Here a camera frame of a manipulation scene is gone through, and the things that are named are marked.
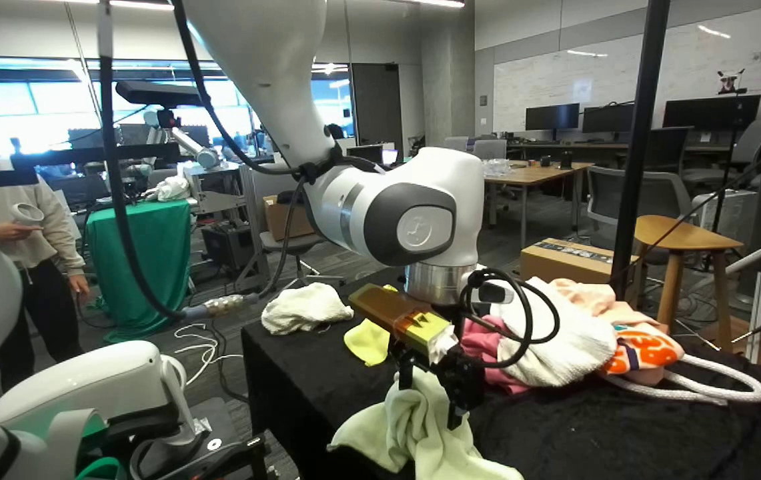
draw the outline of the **green tablecloth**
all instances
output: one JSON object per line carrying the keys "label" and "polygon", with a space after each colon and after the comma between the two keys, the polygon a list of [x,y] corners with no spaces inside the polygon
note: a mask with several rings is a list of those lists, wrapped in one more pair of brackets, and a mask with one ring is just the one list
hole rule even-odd
{"label": "green tablecloth", "polygon": [[[167,308],[185,300],[191,252],[191,207],[185,200],[129,205],[128,223],[140,267],[152,291]],[[116,328],[106,335],[111,343],[136,340],[163,327],[158,314],[128,267],[112,209],[94,212],[87,221],[87,240],[102,297]]]}

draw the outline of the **white towel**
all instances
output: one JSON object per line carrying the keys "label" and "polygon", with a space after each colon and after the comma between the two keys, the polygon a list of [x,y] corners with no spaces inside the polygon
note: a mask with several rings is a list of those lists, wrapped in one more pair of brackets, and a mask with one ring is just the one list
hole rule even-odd
{"label": "white towel", "polygon": [[310,331],[322,322],[353,318],[353,308],[344,306],[338,292],[326,283],[310,283],[300,289],[285,289],[261,312],[261,324],[274,335]]}
{"label": "white towel", "polygon": [[522,480],[514,468],[481,457],[468,415],[450,431],[445,390],[433,373],[413,368],[413,388],[399,390],[396,374],[386,401],[350,417],[327,449],[351,447],[394,473],[414,459],[416,480]]}
{"label": "white towel", "polygon": [[[547,343],[530,345],[523,358],[505,368],[505,373],[530,387],[559,387],[581,379],[612,358],[618,344],[611,324],[576,307],[538,277],[532,277],[528,283],[555,305],[560,316],[560,330]],[[532,338],[545,337],[553,330],[554,316],[535,294],[526,289],[523,293],[532,304]],[[502,317],[508,329],[516,335],[521,337],[526,331],[523,304],[516,295],[511,303],[493,304],[490,313]],[[519,346],[517,341],[508,338],[499,340],[499,360],[514,356]]]}

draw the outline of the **wooden stool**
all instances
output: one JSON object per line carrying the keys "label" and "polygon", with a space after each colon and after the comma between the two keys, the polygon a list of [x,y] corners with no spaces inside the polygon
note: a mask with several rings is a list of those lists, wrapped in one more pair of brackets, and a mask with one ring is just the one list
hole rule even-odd
{"label": "wooden stool", "polygon": [[[660,215],[645,215],[639,217],[636,222],[636,240],[640,243],[638,255],[644,255],[649,245],[659,240],[677,219]],[[736,249],[742,244],[727,237],[723,237],[709,230],[688,223],[682,223],[676,230],[671,231],[665,237],[658,248],[669,251],[668,270],[664,276],[664,288],[662,289],[662,302],[658,306],[658,321],[669,326],[674,320],[677,304],[680,301],[680,283],[682,283],[682,262],[685,252],[709,251],[712,253],[712,267],[715,275],[715,300],[718,307],[718,343],[721,350],[733,351],[730,340],[730,306],[728,306],[727,275],[724,270],[727,262],[724,252],[727,249]],[[636,282],[640,282],[640,268],[636,268]]]}

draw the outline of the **beige sweatshirt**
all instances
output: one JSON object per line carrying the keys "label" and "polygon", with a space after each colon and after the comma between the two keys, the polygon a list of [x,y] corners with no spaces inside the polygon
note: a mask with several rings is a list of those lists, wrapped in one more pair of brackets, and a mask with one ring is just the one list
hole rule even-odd
{"label": "beige sweatshirt", "polygon": [[[12,170],[8,157],[0,157],[0,171]],[[11,207],[16,203],[29,203],[45,214],[42,231],[17,242],[2,242],[0,249],[17,267],[33,268],[54,255],[69,275],[84,274],[84,258],[78,255],[75,238],[66,222],[66,210],[51,191],[48,183],[39,177],[36,185],[0,187],[0,224],[12,222]]]}

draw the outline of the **orange patterned cloth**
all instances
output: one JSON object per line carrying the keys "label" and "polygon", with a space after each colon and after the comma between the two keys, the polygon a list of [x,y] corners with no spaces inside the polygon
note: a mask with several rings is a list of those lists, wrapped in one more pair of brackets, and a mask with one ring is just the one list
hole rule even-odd
{"label": "orange patterned cloth", "polygon": [[603,365],[604,373],[626,375],[641,385],[657,385],[664,376],[664,368],[685,355],[680,344],[669,337],[666,325],[636,312],[625,301],[615,301],[611,286],[568,279],[555,279],[550,285],[577,307],[614,327],[618,348]]}

